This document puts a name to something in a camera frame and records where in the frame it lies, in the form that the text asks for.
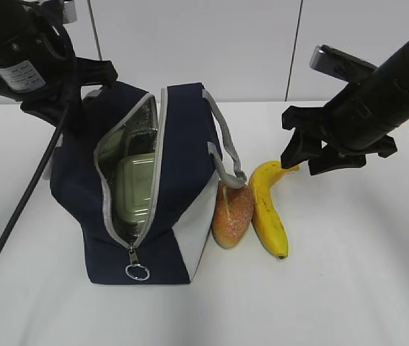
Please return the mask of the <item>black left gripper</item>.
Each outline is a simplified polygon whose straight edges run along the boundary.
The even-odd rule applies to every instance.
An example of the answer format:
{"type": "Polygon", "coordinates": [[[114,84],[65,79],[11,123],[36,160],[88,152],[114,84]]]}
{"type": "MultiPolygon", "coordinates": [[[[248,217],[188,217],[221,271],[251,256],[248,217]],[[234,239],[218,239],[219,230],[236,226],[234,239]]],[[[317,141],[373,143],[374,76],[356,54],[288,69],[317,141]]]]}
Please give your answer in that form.
{"type": "Polygon", "coordinates": [[[81,135],[87,125],[80,87],[110,87],[117,77],[110,61],[76,57],[62,27],[45,21],[0,23],[0,96],[23,102],[21,111],[55,128],[64,115],[68,130],[81,135]],[[61,102],[51,100],[62,89],[61,102]]]}

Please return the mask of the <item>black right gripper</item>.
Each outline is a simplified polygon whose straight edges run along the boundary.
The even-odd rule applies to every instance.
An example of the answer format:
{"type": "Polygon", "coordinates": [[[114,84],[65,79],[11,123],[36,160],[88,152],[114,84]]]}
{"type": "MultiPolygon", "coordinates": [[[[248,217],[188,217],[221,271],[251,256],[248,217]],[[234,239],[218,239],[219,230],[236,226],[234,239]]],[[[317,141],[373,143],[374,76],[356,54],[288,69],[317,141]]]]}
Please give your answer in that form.
{"type": "Polygon", "coordinates": [[[397,127],[396,101],[396,81],[365,81],[347,85],[322,107],[290,106],[282,114],[282,128],[294,134],[281,154],[281,167],[308,161],[314,176],[362,168],[367,154],[393,155],[397,147],[388,133],[397,127]]]}

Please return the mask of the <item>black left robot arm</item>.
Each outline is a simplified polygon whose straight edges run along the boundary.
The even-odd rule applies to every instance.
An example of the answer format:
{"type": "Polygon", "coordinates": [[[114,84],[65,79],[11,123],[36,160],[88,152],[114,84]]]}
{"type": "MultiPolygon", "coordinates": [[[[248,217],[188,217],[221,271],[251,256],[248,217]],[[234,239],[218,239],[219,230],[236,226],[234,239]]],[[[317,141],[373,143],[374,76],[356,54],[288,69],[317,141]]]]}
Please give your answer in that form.
{"type": "Polygon", "coordinates": [[[80,127],[82,87],[118,77],[111,61],[76,56],[64,27],[75,21],[72,1],[0,1],[0,96],[53,126],[80,127]]]}

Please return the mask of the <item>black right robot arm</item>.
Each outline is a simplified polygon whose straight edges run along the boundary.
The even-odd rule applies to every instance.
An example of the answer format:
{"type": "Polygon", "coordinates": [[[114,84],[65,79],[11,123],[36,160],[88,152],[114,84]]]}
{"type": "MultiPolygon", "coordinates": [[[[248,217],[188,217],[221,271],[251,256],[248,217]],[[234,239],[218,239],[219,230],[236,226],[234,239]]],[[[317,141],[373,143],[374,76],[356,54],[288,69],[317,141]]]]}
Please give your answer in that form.
{"type": "Polygon", "coordinates": [[[294,133],[281,154],[281,167],[307,162],[312,175],[362,168],[369,154],[397,152],[389,134],[409,120],[409,41],[381,66],[318,45],[309,65],[346,83],[322,107],[290,106],[282,128],[294,133]]]}

